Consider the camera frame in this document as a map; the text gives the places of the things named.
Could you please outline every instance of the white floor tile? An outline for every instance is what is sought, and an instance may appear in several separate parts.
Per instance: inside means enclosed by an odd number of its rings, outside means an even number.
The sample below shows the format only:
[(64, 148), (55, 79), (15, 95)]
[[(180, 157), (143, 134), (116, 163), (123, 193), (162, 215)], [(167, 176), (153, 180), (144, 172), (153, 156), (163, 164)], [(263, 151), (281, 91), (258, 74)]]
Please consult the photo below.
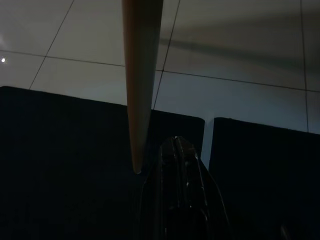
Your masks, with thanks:
[(307, 131), (303, 90), (164, 72), (155, 109)]
[(320, 134), (320, 92), (307, 92), (309, 132)]
[[(164, 0), (160, 36), (169, 39), (178, 0)], [(159, 46), (162, 70), (169, 41)], [(53, 57), (124, 65), (122, 1), (76, 0), (48, 54)]]
[(0, 87), (29, 89), (43, 59), (42, 56), (0, 51)]
[[(161, 72), (154, 81), (155, 102)], [(32, 90), (127, 105), (125, 67), (46, 58)]]
[(72, 0), (0, 0), (0, 50), (45, 55)]
[(300, 17), (300, 0), (182, 0), (164, 69), (305, 89)]
[(320, 91), (320, 1), (303, 0), (302, 10), (306, 88)]

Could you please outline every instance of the black plastic object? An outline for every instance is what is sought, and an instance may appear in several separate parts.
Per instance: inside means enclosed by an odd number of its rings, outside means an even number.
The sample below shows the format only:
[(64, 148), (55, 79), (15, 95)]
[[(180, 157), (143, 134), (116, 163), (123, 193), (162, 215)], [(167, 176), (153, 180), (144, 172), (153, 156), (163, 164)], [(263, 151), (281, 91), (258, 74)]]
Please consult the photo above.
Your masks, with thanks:
[(230, 240), (218, 187), (194, 146), (168, 138), (146, 179), (141, 201), (141, 240)]
[(209, 172), (236, 239), (320, 239), (320, 135), (216, 118)]
[[(172, 135), (201, 149), (202, 119), (150, 121), (148, 160)], [(0, 88), (0, 240), (134, 239), (145, 179), (132, 169), (126, 106)]]

